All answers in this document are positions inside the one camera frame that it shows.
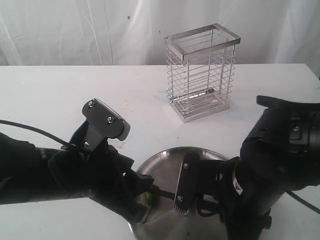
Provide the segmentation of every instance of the white table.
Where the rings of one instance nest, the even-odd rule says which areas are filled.
[[[256,105],[256,95],[320,102],[320,81],[305,64],[236,65],[231,108],[188,123],[167,103],[165,66],[2,66],[0,83],[0,119],[32,125],[67,141],[85,119],[83,105],[99,98],[130,123],[124,144],[111,143],[135,160],[135,170],[153,154],[177,146],[207,148],[228,158],[239,155],[264,109]],[[60,147],[31,131],[0,125],[0,132],[38,147]],[[318,187],[298,194],[320,207]],[[291,197],[284,195],[271,215],[272,227],[261,239],[319,239],[320,216]],[[134,237],[122,217],[89,199],[71,199],[0,206],[0,239]]]

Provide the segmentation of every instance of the white curtain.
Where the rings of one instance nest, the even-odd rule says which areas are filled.
[[[320,76],[319,0],[0,0],[0,65],[162,65],[164,37],[213,23],[239,64]]]

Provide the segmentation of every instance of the screw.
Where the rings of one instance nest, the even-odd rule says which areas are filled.
[[[178,200],[178,202],[182,202],[184,200],[183,196],[177,196],[176,199]]]
[[[114,121],[114,118],[110,116],[110,117],[107,118],[107,121],[110,124],[110,123],[112,123]]]
[[[300,127],[299,127],[299,126],[294,126],[294,127],[292,128],[292,130],[293,130],[294,132],[299,131],[299,130],[300,130]]]
[[[88,105],[89,105],[89,108],[92,108],[95,105],[95,103],[93,101],[90,101]]]

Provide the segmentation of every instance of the wire rack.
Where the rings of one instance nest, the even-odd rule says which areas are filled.
[[[219,24],[165,37],[167,97],[183,122],[229,108],[240,40]]]

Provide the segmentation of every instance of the wire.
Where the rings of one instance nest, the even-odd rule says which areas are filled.
[[[305,205],[307,208],[315,211],[317,214],[320,215],[320,209],[317,208],[316,206],[312,205],[311,203],[307,202],[306,200],[302,199],[301,197],[299,197],[298,195],[294,194],[292,191],[287,191],[285,190],[285,192],[292,198],[294,198],[295,200],[297,200],[299,203]]]
[[[46,131],[43,131],[39,128],[35,128],[33,126],[28,126],[28,125],[24,125],[24,124],[21,124],[21,123],[17,123],[17,122],[13,122],[13,121],[6,121],[6,120],[1,120],[0,119],[0,124],[5,124],[5,125],[10,125],[10,126],[14,126],[14,127],[18,127],[18,128],[22,128],[22,129],[27,129],[27,130],[30,130],[30,131],[33,131],[33,132],[36,132],[38,134],[42,134],[70,149],[73,149],[73,150],[77,150],[78,152],[81,152],[76,146],[58,138],[57,136],[54,136],[52,135],[51,133],[48,133]]]

